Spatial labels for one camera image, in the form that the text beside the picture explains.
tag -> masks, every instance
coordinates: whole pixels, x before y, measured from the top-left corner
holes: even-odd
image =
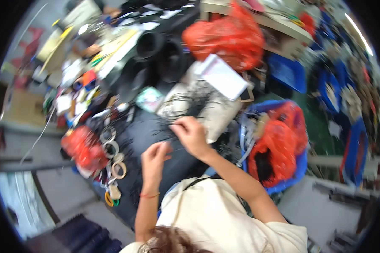
[[[110,185],[110,197],[112,200],[119,200],[121,198],[121,192],[116,185]]]

orange plastic bag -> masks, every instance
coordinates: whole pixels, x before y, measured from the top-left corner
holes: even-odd
[[[70,135],[65,135],[61,146],[76,164],[89,172],[106,167],[108,159],[101,147],[97,135],[86,125],[82,125]]]
[[[287,101],[281,107],[270,110],[269,117],[283,121],[297,135],[297,145],[294,154],[299,155],[303,153],[308,142],[303,110],[294,102]]]
[[[182,33],[195,58],[204,61],[210,53],[221,57],[237,72],[261,63],[265,39],[251,14],[236,1],[229,16],[213,22],[198,21]]]
[[[270,120],[265,126],[265,132],[255,143],[248,157],[249,174],[259,180],[255,155],[265,153],[268,149],[271,154],[269,162],[274,175],[269,180],[261,182],[264,187],[273,187],[280,181],[291,178],[297,167],[294,151],[297,145],[297,135],[284,122]]]

ceiling light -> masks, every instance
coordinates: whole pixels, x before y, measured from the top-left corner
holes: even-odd
[[[345,16],[349,19],[349,21],[352,23],[353,27],[355,28],[356,32],[359,33],[359,36],[360,38],[363,40],[363,43],[365,43],[365,46],[366,46],[366,50],[367,52],[373,56],[373,52],[369,46],[369,44],[366,42],[365,38],[363,37],[362,33],[360,32],[359,28],[357,27],[357,25],[355,24],[355,22],[353,22],[353,20],[350,18],[350,16],[348,16],[348,14],[345,13]]]

blue plastic crate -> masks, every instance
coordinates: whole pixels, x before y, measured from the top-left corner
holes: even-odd
[[[330,83],[334,87],[334,94],[336,97],[336,105],[333,105],[331,100],[329,99],[327,95],[327,89],[325,84]],[[339,113],[339,109],[341,107],[341,87],[339,85],[338,80],[335,78],[335,76],[326,71],[321,70],[318,78],[318,91],[321,94],[319,97],[320,100],[324,102],[324,104],[327,107],[327,111],[329,111],[331,114],[335,115]]]
[[[363,149],[364,155],[363,157],[357,157],[359,152],[359,142],[360,136],[363,135]],[[343,173],[344,181],[349,185],[353,184],[355,187],[359,187],[362,178],[363,171],[366,164],[366,155],[369,146],[368,136],[366,134],[365,123],[363,122],[363,118],[360,118],[356,121],[354,125],[352,125],[350,129],[349,136],[349,145],[346,147],[348,149],[348,154],[345,160],[345,169]],[[356,162],[359,163],[358,170],[356,171]]]
[[[253,111],[256,111],[258,113],[267,112],[269,110],[279,108],[286,101],[292,101],[292,100],[289,100],[289,99],[267,100],[267,101],[264,101],[263,103],[253,104],[250,107],[248,107],[248,109],[246,109],[245,113],[253,112]],[[276,186],[265,188],[267,194],[281,192],[287,189],[288,187],[295,185],[304,177],[305,172],[307,171],[307,149],[304,149],[302,154],[297,155],[295,157],[295,160],[296,160],[297,167],[294,172],[294,177],[292,177],[291,179],[281,181]],[[248,173],[247,159],[245,159],[245,161],[242,162],[242,168],[246,173]]]
[[[300,93],[307,91],[305,70],[301,63],[272,53],[268,59],[268,64],[270,66],[271,76],[275,80]]]

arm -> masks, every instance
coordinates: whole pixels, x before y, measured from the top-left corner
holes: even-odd
[[[171,129],[190,154],[213,167],[233,190],[247,201],[256,219],[264,223],[287,223],[257,180],[221,157],[206,143],[204,127],[195,118],[178,119],[171,125]]]
[[[120,13],[121,10],[119,8],[110,7],[108,5],[104,6],[103,8],[103,14],[109,14],[111,17],[116,17]]]
[[[142,155],[142,197],[139,199],[135,217],[135,241],[146,242],[151,229],[156,226],[157,206],[159,203],[159,184],[162,180],[163,163],[171,157],[172,151],[168,142],[152,144]]]

